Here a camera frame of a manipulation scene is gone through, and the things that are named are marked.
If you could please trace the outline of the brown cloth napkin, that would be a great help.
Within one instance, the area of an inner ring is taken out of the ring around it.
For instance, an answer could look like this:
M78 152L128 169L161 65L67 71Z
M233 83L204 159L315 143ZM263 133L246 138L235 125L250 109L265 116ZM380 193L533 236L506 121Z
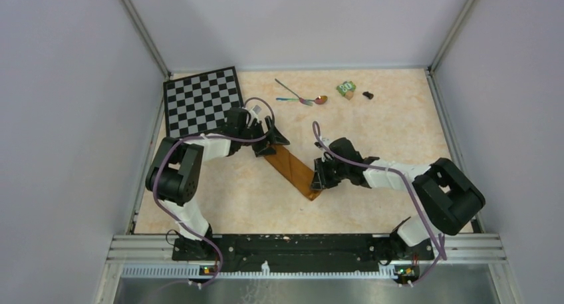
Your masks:
M275 153L265 156L266 161L309 201L318 198L322 190L310 188L314 171L294 156L285 146L272 145Z

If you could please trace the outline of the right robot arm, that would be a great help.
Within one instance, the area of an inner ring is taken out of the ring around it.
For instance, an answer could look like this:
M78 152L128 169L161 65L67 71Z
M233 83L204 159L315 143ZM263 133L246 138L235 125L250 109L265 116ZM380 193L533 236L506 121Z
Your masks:
M314 191L348 180L368 189L389 188L407 192L417 214L398 224L381 250L388 261L407 259L417 245L429 239L444 259L444 239L455 236L485 206L484 195L448 158L431 164L404 164L379 157L362 157L347 138L316 141L323 151L315 159L311 182Z

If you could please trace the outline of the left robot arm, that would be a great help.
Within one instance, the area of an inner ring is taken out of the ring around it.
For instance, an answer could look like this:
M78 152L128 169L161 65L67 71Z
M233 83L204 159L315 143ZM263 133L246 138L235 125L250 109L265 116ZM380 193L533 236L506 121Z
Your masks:
M146 176L146 189L156 205L178 225L176 259L220 258L212 241L212 227L196 201L202 164L234 155L241 147L252 147L256 157L271 156L275 146L290 141L278 131L273 117L259 120L246 108L230 108L213 132L185 139L165 137Z

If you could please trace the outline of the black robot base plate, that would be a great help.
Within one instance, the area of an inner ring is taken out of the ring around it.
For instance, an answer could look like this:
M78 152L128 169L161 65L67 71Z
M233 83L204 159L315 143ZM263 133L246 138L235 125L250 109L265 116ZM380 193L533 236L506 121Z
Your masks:
M224 234L212 244L178 236L171 241L174 261L204 261L222 273L348 273L377 271L394 261L435 258L429 240L408 247L397 237L356 234Z

